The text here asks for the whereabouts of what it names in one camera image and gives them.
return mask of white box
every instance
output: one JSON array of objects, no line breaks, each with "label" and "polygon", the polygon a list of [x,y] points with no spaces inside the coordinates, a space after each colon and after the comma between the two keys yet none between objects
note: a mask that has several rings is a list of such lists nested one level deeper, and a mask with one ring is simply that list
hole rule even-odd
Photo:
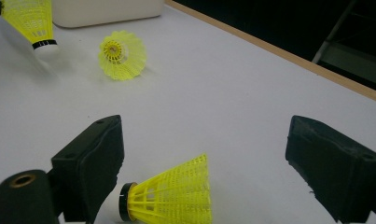
[{"label": "white box", "polygon": [[52,0],[53,22],[80,27],[159,16],[164,0]]}]

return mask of table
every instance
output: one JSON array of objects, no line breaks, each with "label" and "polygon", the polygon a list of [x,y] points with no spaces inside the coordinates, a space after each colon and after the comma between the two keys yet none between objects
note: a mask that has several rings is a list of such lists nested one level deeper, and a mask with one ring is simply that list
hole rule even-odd
[{"label": "table", "polygon": [[[97,61],[103,38],[120,30],[141,37],[148,58],[142,75],[125,82]],[[175,8],[54,34],[62,57],[41,63],[0,18],[0,182],[48,171],[92,122],[120,114],[119,183],[206,152],[214,223],[324,224],[334,221],[285,160],[291,117],[321,120],[376,151],[375,100]],[[96,223],[110,221],[100,211]]]}]

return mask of yellow shuttlecock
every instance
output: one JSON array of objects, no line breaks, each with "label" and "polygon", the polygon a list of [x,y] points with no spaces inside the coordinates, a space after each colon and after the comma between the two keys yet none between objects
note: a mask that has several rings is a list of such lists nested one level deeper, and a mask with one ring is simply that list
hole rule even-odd
[{"label": "yellow shuttlecock", "polygon": [[57,55],[53,39],[51,0],[1,0],[1,16],[25,38],[43,60]]},{"label": "yellow shuttlecock", "polygon": [[109,195],[109,214],[115,221],[147,224],[212,223],[206,154],[180,164],[147,181],[125,184]]},{"label": "yellow shuttlecock", "polygon": [[116,80],[138,76],[145,67],[146,50],[142,40],[126,31],[113,32],[100,45],[99,63],[104,72]]}]

